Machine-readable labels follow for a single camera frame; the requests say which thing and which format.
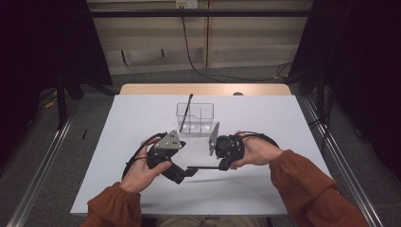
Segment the dark background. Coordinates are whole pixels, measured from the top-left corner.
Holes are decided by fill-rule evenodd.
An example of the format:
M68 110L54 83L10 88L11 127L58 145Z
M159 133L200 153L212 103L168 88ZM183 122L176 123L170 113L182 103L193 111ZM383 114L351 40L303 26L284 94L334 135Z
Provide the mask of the dark background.
M312 8L340 14L307 20L290 74L306 72L301 91L308 94L323 73L362 136L401 179L401 4L315 0Z
M36 113L40 91L57 77L112 83L92 18L66 11L89 10L85 0L2 1L0 165Z

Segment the orange sleeve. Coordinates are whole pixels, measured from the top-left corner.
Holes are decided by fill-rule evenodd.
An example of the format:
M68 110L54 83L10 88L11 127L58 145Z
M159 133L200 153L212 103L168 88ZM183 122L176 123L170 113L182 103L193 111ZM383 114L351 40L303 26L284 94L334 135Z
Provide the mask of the orange sleeve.
M127 192L115 183L88 201L88 217L81 226L140 227L142 214L139 193Z
M271 181L299 226L368 226L336 183L305 157L284 151L270 163Z

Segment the white tabletop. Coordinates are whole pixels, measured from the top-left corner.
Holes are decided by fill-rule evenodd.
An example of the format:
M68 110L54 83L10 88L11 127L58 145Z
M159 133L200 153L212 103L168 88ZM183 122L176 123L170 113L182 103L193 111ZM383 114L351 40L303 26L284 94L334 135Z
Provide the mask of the white tabletop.
M86 215L87 201L106 186L121 180L125 163L141 141L158 132L177 130L176 104L188 96L116 96L100 136L92 162L71 213ZM214 103L218 135L238 130L265 133L282 149L309 158L329 175L295 96L194 96L192 103ZM179 133L186 142L172 160L187 166L217 166L208 155L208 136ZM160 216L271 216L286 214L271 184L267 166L244 166L238 170L199 170L176 184L159 176L141 193L145 217Z

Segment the clear plastic container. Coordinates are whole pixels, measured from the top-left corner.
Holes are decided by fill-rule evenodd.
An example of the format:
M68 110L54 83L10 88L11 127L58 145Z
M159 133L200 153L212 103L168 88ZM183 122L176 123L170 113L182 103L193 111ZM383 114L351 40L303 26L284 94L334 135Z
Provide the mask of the clear plastic container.
M213 103L187 103L177 104L178 131L183 133L212 133L214 124Z

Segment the gray bracket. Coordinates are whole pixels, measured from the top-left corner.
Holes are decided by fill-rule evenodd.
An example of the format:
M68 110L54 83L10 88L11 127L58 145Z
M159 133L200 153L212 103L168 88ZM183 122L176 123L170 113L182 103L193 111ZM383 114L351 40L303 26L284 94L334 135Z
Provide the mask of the gray bracket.
M209 137L209 154L210 156L213 155L213 151L215 151L216 142L218 141L218 126L220 123L218 122L215 128L212 131L212 134Z
M181 149L180 138L178 137L177 131L171 131L163 139L161 139L157 144L154 145L156 149Z

